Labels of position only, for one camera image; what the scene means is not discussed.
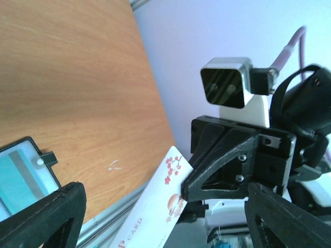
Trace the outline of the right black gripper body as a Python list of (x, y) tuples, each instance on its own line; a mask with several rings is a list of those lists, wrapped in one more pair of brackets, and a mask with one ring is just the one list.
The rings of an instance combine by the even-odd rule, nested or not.
[(193, 155), (204, 127), (207, 124), (225, 128), (250, 128), (258, 131), (253, 172), (249, 183), (257, 182), (282, 194), (287, 188), (294, 157), (296, 136), (279, 129), (263, 128), (245, 123), (200, 116), (191, 122), (191, 153)]

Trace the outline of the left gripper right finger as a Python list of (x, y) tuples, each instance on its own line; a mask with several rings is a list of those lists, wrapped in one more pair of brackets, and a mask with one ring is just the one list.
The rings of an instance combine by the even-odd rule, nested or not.
[(254, 247), (330, 247), (330, 226), (267, 187), (248, 184), (245, 215)]

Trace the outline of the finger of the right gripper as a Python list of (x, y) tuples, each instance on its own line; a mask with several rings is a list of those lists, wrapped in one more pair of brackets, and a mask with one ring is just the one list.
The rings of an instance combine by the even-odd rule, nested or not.
[(250, 128), (225, 129), (224, 136), (204, 158), (189, 160), (193, 171), (181, 187), (187, 202), (248, 196), (259, 133)]
[(207, 124), (200, 136), (197, 147), (193, 153), (192, 159), (199, 160), (204, 158), (211, 149), (221, 140), (224, 136), (226, 129), (224, 126), (215, 124)]

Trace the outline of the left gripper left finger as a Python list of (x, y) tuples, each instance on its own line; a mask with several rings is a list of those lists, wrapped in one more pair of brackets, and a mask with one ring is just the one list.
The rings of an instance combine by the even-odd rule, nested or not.
[(86, 192), (71, 182), (1, 221), (1, 247), (76, 247)]

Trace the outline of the black card holder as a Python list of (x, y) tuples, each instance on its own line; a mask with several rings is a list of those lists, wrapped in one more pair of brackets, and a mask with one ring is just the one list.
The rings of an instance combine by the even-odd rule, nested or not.
[(61, 187), (56, 163), (54, 152), (41, 152), (29, 136), (1, 147), (1, 221)]

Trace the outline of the white blossom VIP card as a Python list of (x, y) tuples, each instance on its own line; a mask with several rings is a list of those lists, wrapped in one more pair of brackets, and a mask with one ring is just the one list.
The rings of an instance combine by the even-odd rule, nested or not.
[(193, 168), (172, 146), (109, 247), (164, 247), (187, 201), (181, 184)]

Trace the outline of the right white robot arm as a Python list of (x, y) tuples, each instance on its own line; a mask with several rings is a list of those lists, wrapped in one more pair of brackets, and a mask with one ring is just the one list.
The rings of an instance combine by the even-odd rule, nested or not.
[(276, 89), (270, 127), (200, 116), (191, 123), (190, 165), (182, 183), (181, 223), (205, 216), (206, 200), (244, 199), (254, 247), (330, 247), (330, 207), (304, 181), (330, 171), (323, 158), (330, 134), (330, 72), (317, 65), (289, 89)]

